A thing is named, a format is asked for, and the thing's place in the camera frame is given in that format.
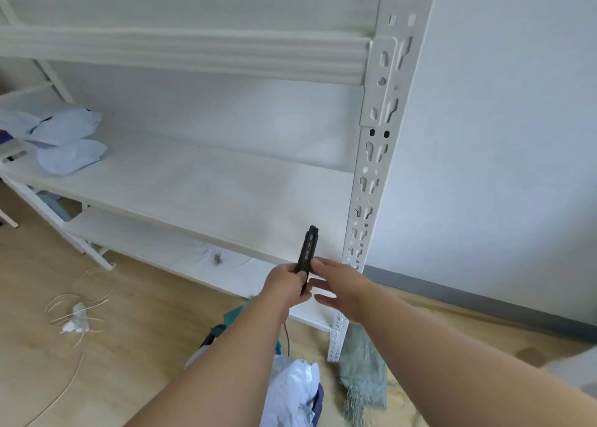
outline person's left hand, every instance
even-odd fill
[[[282,264],[273,268],[267,275],[259,294],[259,297],[268,298],[274,303],[281,303],[280,307],[286,311],[287,315],[290,308],[311,298],[310,284],[307,284],[304,293],[300,294],[307,274],[304,271],[293,273],[295,267],[296,264]]]

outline shelf board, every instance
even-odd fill
[[[274,264],[295,262],[309,226],[340,260],[353,174],[102,125],[103,159],[64,177],[27,154],[2,171],[35,188]]]
[[[0,56],[363,84],[355,32],[0,26]]]
[[[224,250],[215,265],[208,245],[168,227],[88,207],[64,230],[118,253],[220,291],[250,298],[259,294],[273,264]],[[329,331],[334,311],[314,299],[295,306],[290,317]]]

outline person's left arm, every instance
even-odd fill
[[[232,325],[125,427],[258,426],[274,348],[288,310],[301,296],[304,272],[279,265]]]

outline forearm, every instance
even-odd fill
[[[271,298],[253,299],[220,338],[127,426],[257,426],[286,314]]]
[[[597,402],[371,285],[361,322],[431,427],[589,426]]]

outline black cord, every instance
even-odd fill
[[[288,341],[288,356],[290,356],[290,336],[288,336],[288,328],[286,322],[284,322],[284,331],[286,331],[286,340]]]

